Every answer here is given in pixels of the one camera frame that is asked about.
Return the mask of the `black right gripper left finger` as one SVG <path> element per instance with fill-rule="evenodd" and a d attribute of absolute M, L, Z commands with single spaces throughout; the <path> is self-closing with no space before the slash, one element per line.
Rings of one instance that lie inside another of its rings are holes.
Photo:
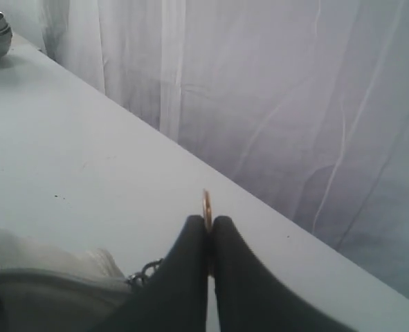
<path fill-rule="evenodd" d="M 205 331 L 208 233 L 189 216 L 172 249 L 143 289 L 117 313 L 117 331 Z"/>

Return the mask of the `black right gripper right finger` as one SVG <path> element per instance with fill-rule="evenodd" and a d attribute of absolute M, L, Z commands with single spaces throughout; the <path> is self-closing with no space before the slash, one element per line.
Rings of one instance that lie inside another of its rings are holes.
<path fill-rule="evenodd" d="M 233 220 L 218 216 L 211 232 L 221 331 L 351 331 L 287 288 L 255 256 Z"/>

